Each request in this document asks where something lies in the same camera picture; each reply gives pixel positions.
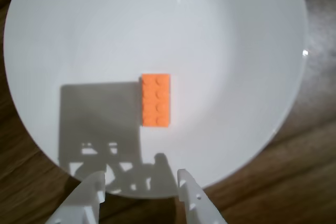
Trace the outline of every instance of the wooden table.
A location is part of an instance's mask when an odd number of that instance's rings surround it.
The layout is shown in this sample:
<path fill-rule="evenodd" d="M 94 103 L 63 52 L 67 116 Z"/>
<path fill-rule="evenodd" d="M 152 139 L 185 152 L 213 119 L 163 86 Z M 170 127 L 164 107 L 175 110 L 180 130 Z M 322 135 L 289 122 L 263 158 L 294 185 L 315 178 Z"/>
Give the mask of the wooden table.
<path fill-rule="evenodd" d="M 0 0 L 0 34 L 10 0 Z M 286 123 L 252 162 L 206 193 L 229 224 L 336 223 L 336 0 L 307 0 L 309 59 Z M 44 223 L 78 185 L 22 125 L 0 57 L 0 223 Z M 100 223 L 185 223 L 176 199 L 108 195 Z"/>

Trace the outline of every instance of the orange lego brick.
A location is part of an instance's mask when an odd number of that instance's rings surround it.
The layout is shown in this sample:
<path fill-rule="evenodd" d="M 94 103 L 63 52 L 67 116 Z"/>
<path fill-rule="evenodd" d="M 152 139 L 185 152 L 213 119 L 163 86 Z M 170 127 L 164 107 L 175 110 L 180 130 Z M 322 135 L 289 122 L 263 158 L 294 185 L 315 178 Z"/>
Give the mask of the orange lego brick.
<path fill-rule="evenodd" d="M 168 127 L 170 124 L 170 75 L 142 75 L 142 125 Z"/>

